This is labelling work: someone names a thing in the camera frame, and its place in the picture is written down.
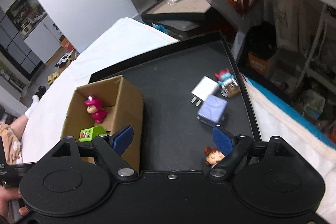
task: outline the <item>white power adapter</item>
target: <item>white power adapter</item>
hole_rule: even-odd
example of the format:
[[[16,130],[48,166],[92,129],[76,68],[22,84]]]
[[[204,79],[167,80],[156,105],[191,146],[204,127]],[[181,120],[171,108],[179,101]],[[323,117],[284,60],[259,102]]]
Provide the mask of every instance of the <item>white power adapter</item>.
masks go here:
[[[202,101],[204,102],[210,94],[214,95],[219,90],[219,88],[220,86],[217,82],[211,80],[209,77],[204,76],[191,92],[194,95],[194,98],[191,100],[191,102],[194,103],[196,99],[198,99],[196,106],[199,106],[199,104]]]

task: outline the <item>metal screw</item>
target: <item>metal screw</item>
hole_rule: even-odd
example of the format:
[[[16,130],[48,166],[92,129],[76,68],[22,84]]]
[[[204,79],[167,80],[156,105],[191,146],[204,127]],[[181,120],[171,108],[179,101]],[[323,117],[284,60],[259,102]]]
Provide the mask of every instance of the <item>metal screw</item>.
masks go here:
[[[214,168],[211,169],[210,175],[212,175],[213,177],[223,177],[226,175],[226,171],[221,168]]]
[[[170,175],[168,175],[168,178],[169,178],[169,179],[177,179],[177,175],[175,175],[175,174],[170,174]]]
[[[118,175],[120,175],[121,177],[130,177],[133,174],[134,174],[134,170],[131,168],[121,168],[118,171]]]

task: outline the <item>white cloth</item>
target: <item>white cloth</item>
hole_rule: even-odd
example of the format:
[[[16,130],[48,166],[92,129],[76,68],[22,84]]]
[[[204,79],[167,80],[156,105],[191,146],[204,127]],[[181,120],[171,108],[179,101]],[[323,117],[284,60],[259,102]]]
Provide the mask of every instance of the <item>white cloth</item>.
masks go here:
[[[38,161],[58,143],[73,91],[87,84],[92,73],[174,42],[175,39],[147,25],[128,18],[118,20],[70,64],[42,97],[22,137],[23,161]],[[268,141],[273,135],[283,137],[323,176],[326,192],[317,213],[336,224],[336,151],[315,138],[257,89],[248,84],[246,87],[262,140]]]
[[[336,223],[336,150],[321,142],[293,120],[260,91],[246,83],[251,104],[263,141],[281,136],[298,151],[323,177],[325,195],[317,213],[329,223]]]

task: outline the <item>plush toy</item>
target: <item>plush toy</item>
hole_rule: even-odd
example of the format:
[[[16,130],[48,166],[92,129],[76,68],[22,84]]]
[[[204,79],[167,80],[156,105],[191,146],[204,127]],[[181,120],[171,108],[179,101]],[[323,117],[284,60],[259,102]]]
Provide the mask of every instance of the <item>plush toy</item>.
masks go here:
[[[205,158],[205,164],[211,165],[211,168],[224,159],[223,153],[218,148],[205,147],[204,153],[207,156]]]
[[[89,96],[88,100],[85,101],[87,107],[87,112],[91,114],[91,117],[95,120],[95,122],[101,123],[103,122],[107,112],[101,109],[101,100],[94,98],[93,96]]]

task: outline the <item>black tray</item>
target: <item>black tray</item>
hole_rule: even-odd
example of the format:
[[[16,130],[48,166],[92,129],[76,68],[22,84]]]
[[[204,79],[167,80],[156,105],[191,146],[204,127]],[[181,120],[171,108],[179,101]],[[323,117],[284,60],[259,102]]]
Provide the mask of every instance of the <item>black tray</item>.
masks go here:
[[[214,146],[212,128],[197,119],[191,91],[207,76],[228,68],[241,93],[228,98],[222,126],[234,135],[260,141],[253,109],[231,52],[221,33],[194,37],[135,56],[100,70],[90,82],[124,75],[143,92],[142,170],[201,170],[203,148]]]

